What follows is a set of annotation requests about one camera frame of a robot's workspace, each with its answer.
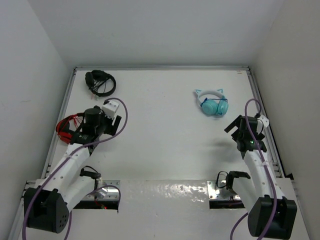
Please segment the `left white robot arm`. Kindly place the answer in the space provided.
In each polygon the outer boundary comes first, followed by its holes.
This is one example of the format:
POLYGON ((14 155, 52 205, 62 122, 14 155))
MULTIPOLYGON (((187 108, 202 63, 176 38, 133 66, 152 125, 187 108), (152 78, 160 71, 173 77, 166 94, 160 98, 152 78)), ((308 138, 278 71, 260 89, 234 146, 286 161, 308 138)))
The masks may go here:
POLYGON ((58 164, 35 187, 29 187, 23 196, 24 220, 22 238, 26 229, 61 233, 72 210, 81 200, 98 188, 99 173, 81 169, 92 155, 102 135, 117 136, 121 116, 119 103, 106 101, 81 113, 82 122, 71 132, 71 140, 58 164))

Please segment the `teal cat-ear headphones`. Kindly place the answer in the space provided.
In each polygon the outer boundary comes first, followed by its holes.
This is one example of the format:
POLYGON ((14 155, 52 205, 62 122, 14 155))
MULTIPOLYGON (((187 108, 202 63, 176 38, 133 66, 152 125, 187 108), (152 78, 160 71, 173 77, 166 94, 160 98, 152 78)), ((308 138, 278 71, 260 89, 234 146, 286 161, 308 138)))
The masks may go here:
POLYGON ((229 108, 229 101, 222 88, 216 90, 195 89, 196 103, 208 116, 223 117, 229 108))

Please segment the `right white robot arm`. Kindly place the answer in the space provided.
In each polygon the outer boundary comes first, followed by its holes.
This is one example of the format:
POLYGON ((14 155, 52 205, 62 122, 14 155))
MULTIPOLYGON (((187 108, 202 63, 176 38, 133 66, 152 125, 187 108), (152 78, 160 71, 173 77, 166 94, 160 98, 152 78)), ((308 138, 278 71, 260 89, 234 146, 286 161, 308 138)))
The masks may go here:
POLYGON ((225 132, 230 132, 249 172, 230 171, 226 189, 239 195, 247 210, 247 225, 251 236, 262 239, 288 240, 297 214, 297 204, 288 199, 279 187, 268 161, 262 129, 269 121, 265 116, 239 115, 225 132))

